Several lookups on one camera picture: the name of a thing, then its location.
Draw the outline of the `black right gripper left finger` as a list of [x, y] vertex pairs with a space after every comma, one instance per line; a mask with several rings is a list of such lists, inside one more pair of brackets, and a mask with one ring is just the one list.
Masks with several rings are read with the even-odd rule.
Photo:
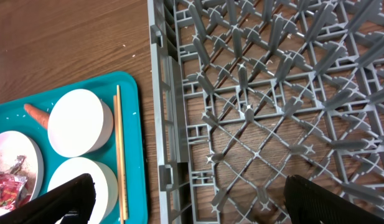
[[85, 173], [1, 215], [0, 224], [88, 223], [95, 202], [95, 183]]

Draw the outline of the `white bowl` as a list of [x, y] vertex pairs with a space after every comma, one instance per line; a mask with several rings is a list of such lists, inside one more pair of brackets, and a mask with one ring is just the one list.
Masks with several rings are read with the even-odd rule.
[[111, 213], [118, 200], [118, 182], [107, 165], [85, 157], [68, 159], [55, 170], [47, 191], [85, 173], [91, 175], [96, 191], [96, 202], [88, 224], [97, 224]]
[[109, 140], [114, 119], [109, 106], [94, 92], [76, 89], [54, 105], [48, 122], [48, 139], [63, 157], [78, 157], [101, 148]]

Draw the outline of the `red foil wrapper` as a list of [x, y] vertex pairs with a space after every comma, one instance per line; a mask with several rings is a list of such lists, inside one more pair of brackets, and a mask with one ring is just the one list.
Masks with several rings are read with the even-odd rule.
[[0, 208], [16, 209], [27, 196], [26, 176], [18, 175], [22, 169], [25, 156], [17, 156], [15, 164], [7, 171], [0, 172]]

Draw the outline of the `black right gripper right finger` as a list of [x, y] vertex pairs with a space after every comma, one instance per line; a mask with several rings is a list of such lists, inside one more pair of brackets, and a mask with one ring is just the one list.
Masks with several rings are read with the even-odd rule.
[[300, 175], [287, 177], [283, 195], [284, 204], [293, 224], [384, 224], [383, 218], [342, 199]]

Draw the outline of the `orange carrot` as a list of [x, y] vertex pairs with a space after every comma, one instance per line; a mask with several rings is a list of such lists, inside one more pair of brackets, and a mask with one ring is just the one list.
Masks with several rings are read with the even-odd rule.
[[44, 129], [48, 129], [49, 123], [49, 114], [45, 111], [42, 111], [31, 104], [25, 104], [24, 110], [26, 113], [33, 118], [37, 123], [39, 123]]

